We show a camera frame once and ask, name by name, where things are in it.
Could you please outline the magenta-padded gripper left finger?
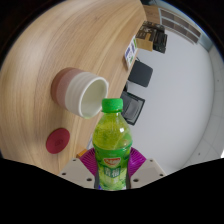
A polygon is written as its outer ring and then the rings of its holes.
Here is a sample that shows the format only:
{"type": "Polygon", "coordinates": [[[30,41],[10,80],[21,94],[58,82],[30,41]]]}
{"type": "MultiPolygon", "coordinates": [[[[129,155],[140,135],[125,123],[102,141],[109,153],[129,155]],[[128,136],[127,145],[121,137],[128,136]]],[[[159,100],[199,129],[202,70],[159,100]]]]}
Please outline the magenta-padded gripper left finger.
{"type": "Polygon", "coordinates": [[[59,177],[84,188],[97,189],[98,167],[94,149],[85,151],[79,158],[72,158],[60,171],[59,177]]]}

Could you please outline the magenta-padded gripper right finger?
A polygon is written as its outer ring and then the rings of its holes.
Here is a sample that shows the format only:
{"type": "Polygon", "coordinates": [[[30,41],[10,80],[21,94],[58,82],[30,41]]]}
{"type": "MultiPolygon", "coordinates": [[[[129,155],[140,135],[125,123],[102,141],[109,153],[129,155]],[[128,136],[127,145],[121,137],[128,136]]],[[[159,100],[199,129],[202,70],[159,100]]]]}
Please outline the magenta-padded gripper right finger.
{"type": "Polygon", "coordinates": [[[155,159],[146,159],[138,150],[131,148],[127,174],[128,189],[141,188],[165,176],[155,159]]]}

